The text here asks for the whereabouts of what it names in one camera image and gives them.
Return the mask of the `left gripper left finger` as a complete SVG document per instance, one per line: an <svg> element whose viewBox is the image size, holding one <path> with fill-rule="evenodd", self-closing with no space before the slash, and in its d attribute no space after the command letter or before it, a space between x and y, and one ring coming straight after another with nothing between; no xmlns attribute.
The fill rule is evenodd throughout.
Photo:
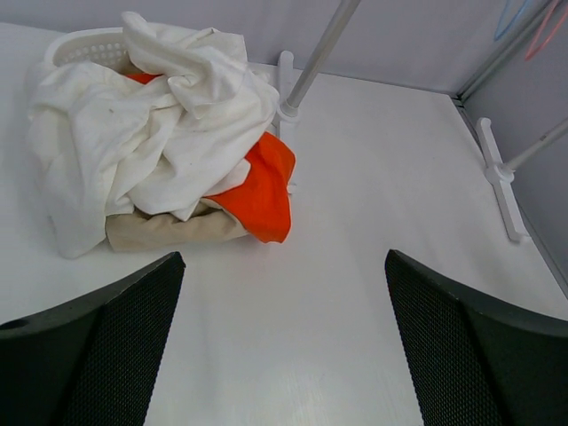
<svg viewBox="0 0 568 426"><path fill-rule="evenodd" d="M3 425L142 425L185 262L131 275L1 326Z"/></svg>

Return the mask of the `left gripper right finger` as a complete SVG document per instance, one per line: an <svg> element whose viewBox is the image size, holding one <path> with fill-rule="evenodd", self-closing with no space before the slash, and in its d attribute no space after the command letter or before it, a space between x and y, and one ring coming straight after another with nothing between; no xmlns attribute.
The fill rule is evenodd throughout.
<svg viewBox="0 0 568 426"><path fill-rule="evenodd" d="M451 280L398 250L390 301L426 425L565 425L567 323Z"/></svg>

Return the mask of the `beige t shirt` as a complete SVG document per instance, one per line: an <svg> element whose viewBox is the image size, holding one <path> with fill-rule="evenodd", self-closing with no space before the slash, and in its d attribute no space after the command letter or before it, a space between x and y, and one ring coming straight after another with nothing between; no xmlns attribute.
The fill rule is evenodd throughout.
<svg viewBox="0 0 568 426"><path fill-rule="evenodd" d="M241 222L214 201L202 199L188 220L170 213L131 214L106 218L106 237L116 252L141 252L170 245L223 242L246 236Z"/></svg>

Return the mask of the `white t shirt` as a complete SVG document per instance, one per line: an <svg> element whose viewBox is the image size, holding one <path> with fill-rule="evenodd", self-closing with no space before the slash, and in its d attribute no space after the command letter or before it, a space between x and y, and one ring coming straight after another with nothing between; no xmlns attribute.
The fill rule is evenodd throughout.
<svg viewBox="0 0 568 426"><path fill-rule="evenodd" d="M102 242L109 216L187 220L202 197L242 183L276 113L279 94L250 68L241 35L124 12L122 39L149 83L90 61L28 75L28 146L66 258Z"/></svg>

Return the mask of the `orange t shirt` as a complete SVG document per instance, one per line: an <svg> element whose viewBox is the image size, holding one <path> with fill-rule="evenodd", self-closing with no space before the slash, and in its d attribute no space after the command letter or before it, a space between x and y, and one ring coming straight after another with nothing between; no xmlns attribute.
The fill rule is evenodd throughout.
<svg viewBox="0 0 568 426"><path fill-rule="evenodd" d="M151 115L154 134L168 124L173 129L152 172L129 192L135 210L186 221L208 199L256 239L283 242L291 228L288 182L296 158L268 130L277 91L249 70L199 83L186 75L127 76L169 88L177 99L170 115Z"/></svg>

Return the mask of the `pink wire hanger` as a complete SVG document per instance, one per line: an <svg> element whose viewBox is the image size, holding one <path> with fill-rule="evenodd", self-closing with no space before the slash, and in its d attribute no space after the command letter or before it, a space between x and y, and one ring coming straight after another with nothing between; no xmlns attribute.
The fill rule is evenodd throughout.
<svg viewBox="0 0 568 426"><path fill-rule="evenodd" d="M564 1L551 1L525 53L525 61L531 61L543 51L566 21L567 6Z"/></svg>

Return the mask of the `blue wire hanger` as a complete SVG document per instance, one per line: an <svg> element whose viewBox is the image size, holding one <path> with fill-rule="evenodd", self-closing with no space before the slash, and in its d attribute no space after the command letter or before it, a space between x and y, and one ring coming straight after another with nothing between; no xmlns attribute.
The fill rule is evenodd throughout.
<svg viewBox="0 0 568 426"><path fill-rule="evenodd" d="M532 0L505 0L497 25L493 32L493 40L500 41L530 8Z"/></svg>

